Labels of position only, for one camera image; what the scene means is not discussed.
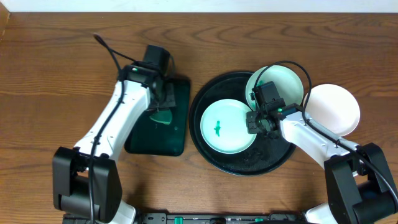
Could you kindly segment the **green wavy sponge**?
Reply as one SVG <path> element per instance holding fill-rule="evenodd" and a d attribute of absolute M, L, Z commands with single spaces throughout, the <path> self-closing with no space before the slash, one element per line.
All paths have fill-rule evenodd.
<path fill-rule="evenodd" d="M 172 122 L 172 112 L 168 110 L 158 110 L 151 114 L 149 118 L 156 123 L 161 123 L 165 125 L 170 125 Z"/>

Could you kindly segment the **pale green plate bottom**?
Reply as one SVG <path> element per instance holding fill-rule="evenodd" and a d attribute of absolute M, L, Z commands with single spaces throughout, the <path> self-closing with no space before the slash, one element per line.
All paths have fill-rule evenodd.
<path fill-rule="evenodd" d="M 243 102 L 233 99 L 212 103 L 201 116 L 201 136 L 217 152 L 243 152 L 256 138 L 255 134 L 248 133 L 246 126 L 246 113 L 250 110 Z"/>

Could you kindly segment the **white plate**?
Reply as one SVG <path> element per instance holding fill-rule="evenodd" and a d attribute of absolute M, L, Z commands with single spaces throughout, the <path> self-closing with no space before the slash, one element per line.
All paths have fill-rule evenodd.
<path fill-rule="evenodd" d="M 339 136 L 352 133 L 361 116 L 356 98 L 345 88 L 334 84 L 313 87 L 306 112 L 316 122 Z"/>

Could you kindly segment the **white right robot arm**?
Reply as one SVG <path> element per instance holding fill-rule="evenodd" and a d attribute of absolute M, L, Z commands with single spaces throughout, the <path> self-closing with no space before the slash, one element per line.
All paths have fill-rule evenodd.
<path fill-rule="evenodd" d="M 278 135 L 325 171 L 327 202 L 304 213 L 309 223 L 375 223 L 397 213 L 397 189 L 381 148 L 359 145 L 314 121 L 305 108 L 285 105 L 273 82 L 255 86 L 248 133 Z"/>

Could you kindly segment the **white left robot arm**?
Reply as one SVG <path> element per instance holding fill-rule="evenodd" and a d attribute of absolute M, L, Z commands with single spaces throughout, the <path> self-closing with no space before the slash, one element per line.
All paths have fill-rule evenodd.
<path fill-rule="evenodd" d="M 146 111 L 175 106 L 167 74 L 171 54 L 148 45 L 144 58 L 118 69 L 113 95 L 96 123 L 73 148 L 54 154 L 53 205 L 87 218 L 88 223 L 133 223 L 136 209 L 122 200 L 117 169 L 121 150 Z"/>

